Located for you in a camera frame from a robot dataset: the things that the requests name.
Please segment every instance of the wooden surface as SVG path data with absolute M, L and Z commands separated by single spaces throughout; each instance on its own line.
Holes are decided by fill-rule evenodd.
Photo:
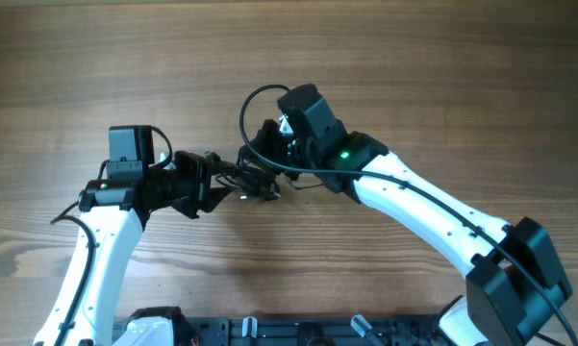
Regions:
M 425 179 L 511 222 L 539 220 L 578 333 L 578 4 L 496 3 L 0 9 L 0 345 L 29 344 L 49 313 L 76 228 L 48 222 L 96 175 L 110 126 L 154 124 L 174 148 L 232 161 L 241 103 L 269 83 L 317 84 L 347 129 Z M 253 102 L 251 136 L 278 95 Z M 446 260 L 383 214 L 325 189 L 284 192 L 231 196 L 196 221 L 156 212 L 117 315 L 382 316 L 463 293 Z

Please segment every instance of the wood grain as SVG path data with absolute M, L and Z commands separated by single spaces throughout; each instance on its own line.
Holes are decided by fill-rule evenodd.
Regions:
M 154 124 L 174 148 L 231 161 L 241 103 L 269 83 L 317 84 L 348 129 L 425 179 L 539 220 L 578 333 L 578 3 L 243 2 L 0 9 L 0 345 L 30 343 L 51 309 L 76 230 L 48 221 L 95 176 L 110 126 Z M 277 96 L 253 101 L 249 134 Z M 196 221 L 157 212 L 117 314 L 382 316 L 463 293 L 384 215 L 324 189 L 284 192 L 232 196 Z

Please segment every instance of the tabletop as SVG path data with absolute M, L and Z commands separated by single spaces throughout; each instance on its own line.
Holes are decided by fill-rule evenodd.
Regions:
M 233 161 L 245 97 L 306 83 L 433 184 L 545 226 L 578 333 L 578 3 L 216 1 L 0 8 L 0 345 L 30 344 L 52 308 L 77 229 L 49 220 L 108 157 L 110 126 L 152 124 L 175 149 Z M 249 135 L 278 96 L 253 101 Z M 234 194 L 197 220 L 155 212 L 116 315 L 436 313 L 464 293 L 386 215 L 282 186 L 279 201 Z M 567 342 L 555 319 L 545 329 Z

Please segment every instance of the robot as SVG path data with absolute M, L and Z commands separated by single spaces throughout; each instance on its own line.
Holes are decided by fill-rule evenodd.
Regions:
M 243 129 L 249 102 L 281 89 L 279 122 L 268 119 L 250 140 Z M 547 231 L 525 217 L 515 225 L 458 201 L 419 177 L 385 144 L 348 134 L 314 85 L 263 86 L 239 115 L 244 146 L 236 163 L 215 153 L 173 153 L 153 126 L 109 129 L 110 158 L 78 202 L 52 220 L 79 226 L 78 241 L 58 299 L 33 345 L 525 345 L 553 316 L 573 345 L 577 336 L 560 311 L 572 288 Z M 152 133 L 168 155 L 154 164 Z M 104 170 L 107 177 L 103 179 Z M 399 221 L 428 242 L 465 279 L 459 296 L 436 315 L 365 319 L 259 321 L 255 317 L 186 317 L 177 307 L 137 310 L 114 322 L 126 265 L 152 211 L 172 207 L 188 218 L 212 212 L 231 192 L 242 198 L 280 197 L 277 176 L 291 185 L 315 174 L 331 191 L 346 194 Z M 212 187 L 212 178 L 217 187 Z M 67 215 L 78 208 L 79 218 Z

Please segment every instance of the wooden table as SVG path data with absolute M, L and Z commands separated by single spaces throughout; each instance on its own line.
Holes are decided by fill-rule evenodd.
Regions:
M 0 345 L 30 344 L 76 228 L 49 220 L 108 157 L 108 129 L 154 124 L 173 147 L 241 146 L 264 84 L 315 83 L 349 131 L 385 142 L 478 210 L 547 227 L 578 333 L 578 5 L 244 2 L 0 9 Z M 253 136 L 278 114 L 270 91 Z M 157 140 L 157 152 L 163 149 Z M 314 182 L 304 177 L 301 184 Z M 155 212 L 118 316 L 437 312 L 464 282 L 385 215 L 326 189 Z M 567 342 L 557 321 L 548 332 Z

